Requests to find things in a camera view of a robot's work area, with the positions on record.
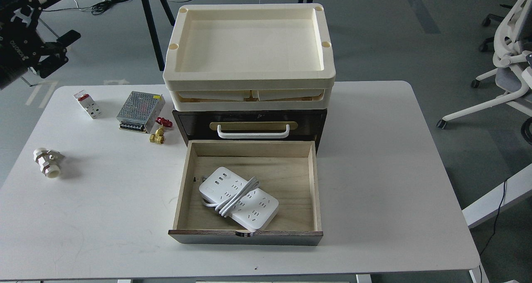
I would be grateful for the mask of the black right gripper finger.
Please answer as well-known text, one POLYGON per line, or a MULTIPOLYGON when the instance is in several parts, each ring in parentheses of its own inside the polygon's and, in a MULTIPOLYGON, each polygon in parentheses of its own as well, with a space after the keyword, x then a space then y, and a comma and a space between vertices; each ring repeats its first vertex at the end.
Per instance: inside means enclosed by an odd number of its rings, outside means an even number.
POLYGON ((70 30, 64 35, 60 36, 57 39, 57 43, 59 43, 62 47, 68 47, 72 43, 76 42, 78 39, 81 38, 81 34, 76 30, 70 30))

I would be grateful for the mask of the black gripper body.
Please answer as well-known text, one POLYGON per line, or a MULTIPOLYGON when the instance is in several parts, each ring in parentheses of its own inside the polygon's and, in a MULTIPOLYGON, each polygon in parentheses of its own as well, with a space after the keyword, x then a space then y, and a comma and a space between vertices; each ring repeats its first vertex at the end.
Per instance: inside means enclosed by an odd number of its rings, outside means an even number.
POLYGON ((44 0, 1 0, 0 84, 4 89, 29 69, 46 78, 68 62, 67 48, 45 42, 37 26, 44 0))

